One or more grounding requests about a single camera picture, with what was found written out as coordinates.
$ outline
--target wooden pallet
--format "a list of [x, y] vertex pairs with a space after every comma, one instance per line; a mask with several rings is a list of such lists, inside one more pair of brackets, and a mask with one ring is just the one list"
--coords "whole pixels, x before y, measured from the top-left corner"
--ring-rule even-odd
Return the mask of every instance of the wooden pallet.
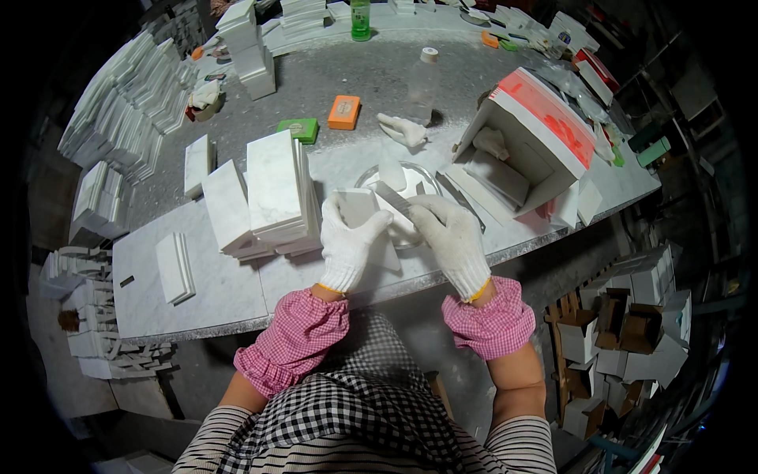
[[602, 270], [597, 272], [593, 278], [584, 281], [574, 290], [569, 291], [567, 294], [560, 297], [555, 303], [545, 308], [545, 322], [550, 326], [550, 338], [553, 341], [553, 354], [555, 355], [555, 367], [556, 371], [552, 374], [554, 381], [558, 382], [558, 426], [563, 426], [563, 416], [565, 414], [566, 404], [569, 402], [569, 387], [566, 383], [566, 360], [563, 358], [563, 349], [561, 345], [561, 332], [558, 329], [558, 323], [566, 316], [575, 314], [581, 308], [581, 301], [579, 300], [579, 290], [589, 285], [592, 280], [599, 278], [603, 273], [607, 272], [611, 266], [619, 260], [616, 257], [612, 262], [603, 267]]

